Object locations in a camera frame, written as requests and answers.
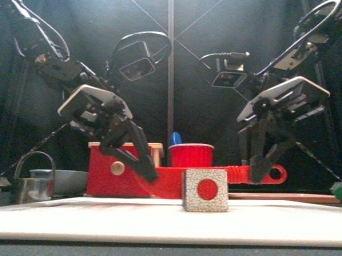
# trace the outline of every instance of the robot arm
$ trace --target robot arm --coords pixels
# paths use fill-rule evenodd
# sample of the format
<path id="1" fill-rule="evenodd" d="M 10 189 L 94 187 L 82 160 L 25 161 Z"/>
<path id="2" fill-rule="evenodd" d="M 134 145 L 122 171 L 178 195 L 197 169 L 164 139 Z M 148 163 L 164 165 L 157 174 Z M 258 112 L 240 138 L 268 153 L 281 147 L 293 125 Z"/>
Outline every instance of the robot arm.
<path id="1" fill-rule="evenodd" d="M 39 74 L 67 82 L 63 89 L 71 95 L 59 108 L 59 114 L 77 130 L 101 141 L 104 154 L 116 156 L 150 182 L 154 181 L 158 175 L 146 135 L 144 129 L 133 122 L 133 113 L 118 95 L 116 83 L 124 82 L 125 79 L 136 81 L 157 70 L 157 65 L 172 52 L 168 36 L 150 31 L 125 37 L 117 45 L 105 79 L 97 76 L 82 62 L 70 59 L 62 36 L 65 47 L 58 46 L 50 39 L 42 28 L 42 23 L 47 23 L 21 0 L 0 0 L 0 11 L 5 12 L 11 24 L 19 54 L 35 65 Z M 146 43 L 150 37 L 164 43 L 158 57 L 152 53 Z M 129 140 L 137 147 L 138 157 L 121 149 Z"/>
<path id="2" fill-rule="evenodd" d="M 242 163 L 252 166 L 254 183 L 261 183 L 281 155 L 299 144 L 293 124 L 325 110 L 331 93 L 297 73 L 320 61 L 341 37 L 341 20 L 341 0 L 320 4 L 296 27 L 293 45 L 257 74 L 244 70 L 245 53 L 214 53 L 200 60 L 200 75 L 209 84 L 250 87 L 252 100 L 238 122 L 245 127 L 240 131 Z"/>

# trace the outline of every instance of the green object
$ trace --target green object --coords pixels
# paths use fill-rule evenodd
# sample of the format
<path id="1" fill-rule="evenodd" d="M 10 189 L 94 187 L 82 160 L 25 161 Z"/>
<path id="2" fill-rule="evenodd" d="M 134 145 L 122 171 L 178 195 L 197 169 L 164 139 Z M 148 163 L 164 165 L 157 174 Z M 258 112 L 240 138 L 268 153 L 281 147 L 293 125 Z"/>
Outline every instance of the green object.
<path id="1" fill-rule="evenodd" d="M 336 198 L 342 202 L 342 182 L 336 182 L 331 190 Z"/>

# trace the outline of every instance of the metal pole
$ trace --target metal pole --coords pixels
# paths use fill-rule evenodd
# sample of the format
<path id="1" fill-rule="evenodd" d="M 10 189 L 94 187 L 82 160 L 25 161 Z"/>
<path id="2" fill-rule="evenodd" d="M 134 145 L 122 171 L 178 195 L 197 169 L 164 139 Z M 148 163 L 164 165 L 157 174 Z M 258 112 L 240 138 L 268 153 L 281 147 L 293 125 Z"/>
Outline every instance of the metal pole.
<path id="1" fill-rule="evenodd" d="M 176 55 L 174 55 L 174 42 L 176 42 L 176 3 L 169 0 L 169 38 L 172 40 L 172 54 L 169 57 L 169 98 L 168 98 L 168 148 L 172 144 L 170 138 L 174 132 L 174 73 L 176 73 Z"/>

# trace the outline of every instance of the blue object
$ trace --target blue object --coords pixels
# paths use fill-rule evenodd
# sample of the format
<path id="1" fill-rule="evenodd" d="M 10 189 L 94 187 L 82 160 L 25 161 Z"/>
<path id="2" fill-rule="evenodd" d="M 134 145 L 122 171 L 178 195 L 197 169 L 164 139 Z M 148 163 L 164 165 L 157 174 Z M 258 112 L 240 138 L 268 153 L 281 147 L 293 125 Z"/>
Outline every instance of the blue object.
<path id="1" fill-rule="evenodd" d="M 172 134 L 172 145 L 182 144 L 182 136 L 178 132 L 173 132 Z"/>

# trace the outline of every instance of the table surface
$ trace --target table surface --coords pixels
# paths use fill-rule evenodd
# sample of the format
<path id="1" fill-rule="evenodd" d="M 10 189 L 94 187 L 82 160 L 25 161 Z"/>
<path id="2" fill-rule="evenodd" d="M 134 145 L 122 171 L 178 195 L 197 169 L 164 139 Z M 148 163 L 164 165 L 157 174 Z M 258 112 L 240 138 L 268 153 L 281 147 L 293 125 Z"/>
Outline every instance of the table surface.
<path id="1" fill-rule="evenodd" d="M 2 240 L 342 248 L 342 208 L 287 200 L 194 213 L 182 200 L 79 197 L 0 207 L 0 218 Z"/>

